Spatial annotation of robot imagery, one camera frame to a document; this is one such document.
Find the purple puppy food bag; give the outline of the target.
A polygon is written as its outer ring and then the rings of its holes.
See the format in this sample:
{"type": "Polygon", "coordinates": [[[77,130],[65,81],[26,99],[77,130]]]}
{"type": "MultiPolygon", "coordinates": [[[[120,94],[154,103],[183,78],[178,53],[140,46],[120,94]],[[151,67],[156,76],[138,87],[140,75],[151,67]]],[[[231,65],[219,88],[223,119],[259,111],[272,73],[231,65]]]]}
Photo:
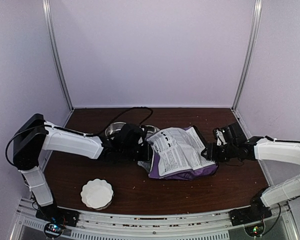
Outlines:
{"type": "Polygon", "coordinates": [[[169,127],[146,139],[152,153],[147,161],[139,161],[151,179],[191,181],[211,176],[218,164],[202,156],[208,147],[206,139],[193,125],[169,127]]]}

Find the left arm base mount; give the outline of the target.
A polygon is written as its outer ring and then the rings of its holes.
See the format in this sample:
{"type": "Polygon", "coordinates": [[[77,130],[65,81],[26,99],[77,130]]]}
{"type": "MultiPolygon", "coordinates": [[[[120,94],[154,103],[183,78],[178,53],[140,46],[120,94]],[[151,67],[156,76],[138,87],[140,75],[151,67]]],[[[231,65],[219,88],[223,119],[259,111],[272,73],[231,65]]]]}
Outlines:
{"type": "Polygon", "coordinates": [[[67,227],[76,227],[79,220],[80,213],[75,210],[69,210],[65,208],[59,208],[57,215],[53,217],[47,217],[40,210],[36,211],[35,217],[47,222],[65,225],[67,227]]]}

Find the right steel feeder bowl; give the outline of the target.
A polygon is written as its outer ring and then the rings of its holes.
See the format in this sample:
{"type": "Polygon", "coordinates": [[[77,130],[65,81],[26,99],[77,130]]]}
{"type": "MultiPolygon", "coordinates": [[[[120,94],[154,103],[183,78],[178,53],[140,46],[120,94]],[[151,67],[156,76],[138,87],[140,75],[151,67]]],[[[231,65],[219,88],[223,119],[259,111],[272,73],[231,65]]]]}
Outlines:
{"type": "Polygon", "coordinates": [[[158,127],[153,126],[153,125],[142,125],[142,129],[145,132],[145,137],[146,138],[149,138],[152,135],[154,135],[154,134],[156,134],[157,132],[160,131],[160,129],[158,127]]]}

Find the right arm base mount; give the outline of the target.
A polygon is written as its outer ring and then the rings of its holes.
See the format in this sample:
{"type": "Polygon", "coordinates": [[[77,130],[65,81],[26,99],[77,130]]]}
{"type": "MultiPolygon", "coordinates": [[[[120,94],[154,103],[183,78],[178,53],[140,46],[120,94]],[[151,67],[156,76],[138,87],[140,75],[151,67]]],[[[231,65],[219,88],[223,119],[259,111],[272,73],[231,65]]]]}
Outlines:
{"type": "Polygon", "coordinates": [[[272,216],[272,212],[267,207],[249,206],[245,208],[236,208],[229,212],[232,226],[239,226],[261,221],[272,216]]]}

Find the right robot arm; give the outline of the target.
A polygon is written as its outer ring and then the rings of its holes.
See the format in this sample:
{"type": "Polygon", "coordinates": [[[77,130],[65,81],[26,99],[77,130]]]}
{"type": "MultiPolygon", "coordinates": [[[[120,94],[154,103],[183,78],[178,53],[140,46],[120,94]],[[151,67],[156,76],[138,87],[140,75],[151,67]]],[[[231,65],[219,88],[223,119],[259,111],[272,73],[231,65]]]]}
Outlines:
{"type": "MultiPolygon", "coordinates": [[[[201,155],[216,163],[237,158],[241,161],[276,161],[300,166],[300,141],[277,140],[269,136],[247,138],[239,123],[215,128],[215,142],[208,143],[201,155]]],[[[300,174],[260,190],[246,210],[249,220],[256,221],[273,205],[300,197],[300,174]]]]}

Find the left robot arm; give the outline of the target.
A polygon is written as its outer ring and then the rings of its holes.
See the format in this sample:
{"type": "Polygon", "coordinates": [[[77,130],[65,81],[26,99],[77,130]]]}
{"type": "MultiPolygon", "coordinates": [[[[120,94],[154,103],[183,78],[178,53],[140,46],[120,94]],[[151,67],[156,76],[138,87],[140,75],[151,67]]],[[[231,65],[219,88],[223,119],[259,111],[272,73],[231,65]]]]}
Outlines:
{"type": "Polygon", "coordinates": [[[146,141],[147,129],[132,123],[124,124],[112,136],[84,133],[57,126],[34,114],[9,140],[12,158],[7,162],[22,174],[35,197],[39,210],[51,222],[62,218],[55,197],[40,168],[41,151],[57,151],[97,160],[109,153],[120,154],[130,161],[150,161],[154,151],[146,141]]]}

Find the left circuit board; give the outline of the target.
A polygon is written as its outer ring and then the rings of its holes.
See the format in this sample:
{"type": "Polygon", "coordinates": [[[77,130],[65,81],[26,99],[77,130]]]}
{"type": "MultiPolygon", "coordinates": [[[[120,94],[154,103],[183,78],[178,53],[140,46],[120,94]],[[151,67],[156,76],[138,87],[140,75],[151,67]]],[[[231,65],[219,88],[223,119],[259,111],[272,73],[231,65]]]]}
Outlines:
{"type": "Polygon", "coordinates": [[[60,237],[63,234],[64,230],[65,227],[63,225],[48,222],[43,228],[43,233],[46,235],[46,237],[52,239],[60,237]]]}

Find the steel feeder bowl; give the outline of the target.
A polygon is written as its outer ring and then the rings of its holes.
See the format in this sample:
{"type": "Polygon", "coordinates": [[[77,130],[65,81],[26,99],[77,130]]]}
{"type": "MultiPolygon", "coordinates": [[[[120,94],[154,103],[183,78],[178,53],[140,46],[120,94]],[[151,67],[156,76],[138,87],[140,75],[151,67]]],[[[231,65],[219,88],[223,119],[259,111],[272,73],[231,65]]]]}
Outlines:
{"type": "Polygon", "coordinates": [[[142,129],[145,132],[145,137],[146,138],[149,138],[152,135],[154,135],[154,134],[156,134],[157,132],[160,131],[160,129],[158,127],[153,126],[153,125],[142,125],[142,129]]]}
{"type": "Polygon", "coordinates": [[[110,137],[117,134],[125,124],[125,122],[121,121],[111,123],[104,131],[105,136],[110,137]]]}

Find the left aluminium frame post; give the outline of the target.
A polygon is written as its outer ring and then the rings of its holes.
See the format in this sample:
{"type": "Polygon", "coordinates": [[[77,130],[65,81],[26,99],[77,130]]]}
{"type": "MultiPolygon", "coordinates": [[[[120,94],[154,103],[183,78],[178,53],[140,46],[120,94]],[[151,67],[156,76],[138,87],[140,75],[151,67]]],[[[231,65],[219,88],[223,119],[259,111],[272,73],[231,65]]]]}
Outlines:
{"type": "Polygon", "coordinates": [[[42,7],[43,7],[43,15],[44,15],[48,35],[49,35],[49,41],[50,41],[50,46],[51,46],[51,51],[53,56],[53,62],[56,69],[56,74],[58,77],[60,88],[64,96],[67,108],[71,112],[74,110],[74,107],[70,98],[70,93],[66,84],[61,58],[58,51],[50,0],[43,0],[42,7]]]}

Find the white scalloped ceramic dish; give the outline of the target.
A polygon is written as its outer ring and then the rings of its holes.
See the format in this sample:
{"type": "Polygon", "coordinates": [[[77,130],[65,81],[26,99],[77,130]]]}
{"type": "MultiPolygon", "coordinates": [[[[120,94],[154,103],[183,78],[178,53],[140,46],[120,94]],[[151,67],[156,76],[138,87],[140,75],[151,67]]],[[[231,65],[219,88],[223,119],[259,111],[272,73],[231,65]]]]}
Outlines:
{"type": "Polygon", "coordinates": [[[80,192],[81,201],[86,207],[101,211],[106,209],[113,201],[113,186],[105,179],[89,180],[80,192]]]}

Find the left steel feeder bowl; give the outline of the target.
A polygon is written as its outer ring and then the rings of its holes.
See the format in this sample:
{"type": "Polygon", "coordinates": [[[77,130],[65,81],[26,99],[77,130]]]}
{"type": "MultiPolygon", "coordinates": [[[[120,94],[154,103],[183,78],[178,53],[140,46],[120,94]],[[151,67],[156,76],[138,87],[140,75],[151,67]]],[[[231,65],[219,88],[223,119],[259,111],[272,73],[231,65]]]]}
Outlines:
{"type": "Polygon", "coordinates": [[[117,134],[125,124],[125,122],[121,121],[111,123],[104,131],[105,136],[110,137],[117,134]]]}

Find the aluminium frame post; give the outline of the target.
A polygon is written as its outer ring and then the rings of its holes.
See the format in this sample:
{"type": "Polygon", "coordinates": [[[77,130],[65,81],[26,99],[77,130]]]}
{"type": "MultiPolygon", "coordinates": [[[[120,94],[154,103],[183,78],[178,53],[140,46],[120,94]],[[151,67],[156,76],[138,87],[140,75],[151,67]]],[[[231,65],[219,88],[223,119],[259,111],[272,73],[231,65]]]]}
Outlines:
{"type": "Polygon", "coordinates": [[[243,62],[243,68],[240,74],[239,84],[237,87],[237,91],[234,97],[234,101],[232,104],[231,109],[235,112],[240,103],[240,99],[245,87],[245,83],[248,77],[249,69],[251,66],[252,58],[253,58],[253,52],[255,49],[255,45],[258,38],[259,28],[260,28],[260,22],[261,22],[261,16],[262,16],[262,0],[255,0],[254,1],[254,9],[253,9],[253,15],[251,20],[251,27],[250,27],[250,34],[248,39],[248,45],[246,49],[246,54],[243,62]]]}
{"type": "Polygon", "coordinates": [[[56,69],[56,74],[58,77],[60,88],[64,96],[67,108],[71,112],[74,110],[74,107],[70,98],[70,93],[66,84],[61,58],[58,51],[50,0],[43,0],[42,7],[43,7],[43,15],[44,15],[48,35],[49,35],[49,41],[50,41],[50,46],[51,46],[51,51],[53,56],[53,62],[56,69]]]}

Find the circuit board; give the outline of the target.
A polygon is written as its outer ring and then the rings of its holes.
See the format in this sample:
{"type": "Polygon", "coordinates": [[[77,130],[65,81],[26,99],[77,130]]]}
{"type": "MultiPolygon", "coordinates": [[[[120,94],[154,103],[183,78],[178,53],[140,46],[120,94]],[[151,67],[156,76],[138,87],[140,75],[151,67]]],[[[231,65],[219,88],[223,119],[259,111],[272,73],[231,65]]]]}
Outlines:
{"type": "Polygon", "coordinates": [[[261,223],[248,225],[244,227],[245,233],[252,238],[260,237],[265,232],[265,226],[261,223]]]}
{"type": "Polygon", "coordinates": [[[43,228],[43,233],[46,235],[46,237],[52,239],[60,237],[63,234],[64,230],[65,227],[63,225],[48,222],[43,228]]]}

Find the right aluminium frame post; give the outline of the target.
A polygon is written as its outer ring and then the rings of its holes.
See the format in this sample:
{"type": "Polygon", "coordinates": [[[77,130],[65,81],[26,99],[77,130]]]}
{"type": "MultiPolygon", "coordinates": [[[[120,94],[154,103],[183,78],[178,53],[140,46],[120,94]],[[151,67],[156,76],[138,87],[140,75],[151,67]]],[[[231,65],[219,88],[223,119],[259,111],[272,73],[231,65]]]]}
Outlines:
{"type": "Polygon", "coordinates": [[[253,58],[253,52],[255,49],[255,45],[258,38],[259,28],[260,28],[260,22],[261,22],[261,16],[262,16],[262,0],[255,0],[254,1],[254,9],[253,9],[253,15],[251,20],[251,27],[250,27],[250,34],[248,39],[248,45],[246,49],[246,54],[243,62],[243,68],[240,74],[239,84],[237,87],[237,91],[234,97],[234,101],[232,104],[231,109],[235,112],[240,103],[240,99],[245,87],[245,83],[248,77],[249,69],[251,66],[252,58],[253,58]]]}

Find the right circuit board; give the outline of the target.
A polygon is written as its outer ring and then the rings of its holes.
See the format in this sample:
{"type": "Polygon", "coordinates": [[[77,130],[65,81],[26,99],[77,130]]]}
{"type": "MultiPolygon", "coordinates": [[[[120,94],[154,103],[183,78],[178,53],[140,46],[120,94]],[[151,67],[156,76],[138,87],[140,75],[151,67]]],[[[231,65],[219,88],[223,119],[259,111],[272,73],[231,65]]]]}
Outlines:
{"type": "Polygon", "coordinates": [[[245,233],[252,238],[260,237],[265,232],[265,226],[261,223],[248,225],[244,227],[245,233]]]}

